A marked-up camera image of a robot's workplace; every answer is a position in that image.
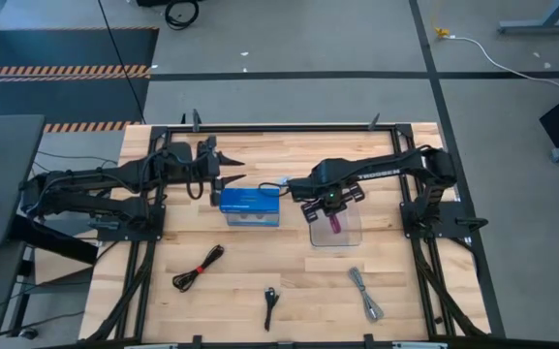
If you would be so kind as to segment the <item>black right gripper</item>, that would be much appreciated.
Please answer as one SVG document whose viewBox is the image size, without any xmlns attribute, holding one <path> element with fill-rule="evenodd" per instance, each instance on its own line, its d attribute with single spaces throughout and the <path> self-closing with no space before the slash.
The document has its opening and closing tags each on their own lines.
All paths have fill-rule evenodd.
<svg viewBox="0 0 559 349">
<path fill-rule="evenodd" d="M 358 183 L 348 187 L 334 187 L 314 199 L 303 199 L 301 211 L 307 223 L 318 219 L 318 211 L 326 217 L 336 215 L 347 208 L 350 201 L 360 202 L 365 199 L 365 194 Z"/>
</svg>

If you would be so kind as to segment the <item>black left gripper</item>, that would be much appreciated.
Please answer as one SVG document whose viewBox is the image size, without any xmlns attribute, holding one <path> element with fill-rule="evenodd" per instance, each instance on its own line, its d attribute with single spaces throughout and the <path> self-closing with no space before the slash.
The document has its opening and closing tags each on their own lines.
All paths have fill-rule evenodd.
<svg viewBox="0 0 559 349">
<path fill-rule="evenodd" d="M 197 145 L 197 155 L 200 161 L 199 168 L 203 181 L 210 184 L 210 204 L 220 205 L 222 186 L 242 179 L 245 174 L 231 176 L 220 176 L 221 166 L 244 166 L 243 162 L 234 160 L 224 155 L 222 151 L 216 152 L 217 140 L 214 135 L 210 135 L 205 141 L 199 141 Z"/>
</svg>

